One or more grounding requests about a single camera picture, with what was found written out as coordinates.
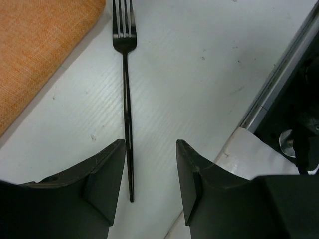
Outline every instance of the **fork head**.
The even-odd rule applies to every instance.
[[[113,46],[118,52],[128,54],[137,45],[132,0],[124,0],[124,17],[122,16],[121,5],[121,0],[113,0]]]

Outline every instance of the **fork handle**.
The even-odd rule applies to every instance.
[[[133,168],[133,136],[131,95],[129,82],[128,55],[123,54],[123,92],[124,92],[124,129],[126,142],[126,159],[128,165],[130,201],[134,202],[134,168]]]

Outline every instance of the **black fork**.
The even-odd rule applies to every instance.
[[[137,45],[135,19],[132,0],[124,0],[124,19],[122,16],[121,0],[113,0],[113,46],[123,55],[123,86],[124,86],[124,127],[126,141],[126,158],[128,164],[130,201],[134,202],[134,168],[133,168],[133,137],[131,96],[128,70],[128,53]]]

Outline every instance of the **tabletop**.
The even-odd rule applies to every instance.
[[[162,239],[182,211],[175,143],[214,159],[316,0],[135,0],[129,55],[135,202],[122,177],[110,239]],[[0,138],[0,178],[40,181],[124,138],[111,4]]]

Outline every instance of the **orange cloth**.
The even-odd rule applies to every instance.
[[[104,7],[105,0],[0,0],[0,136]]]

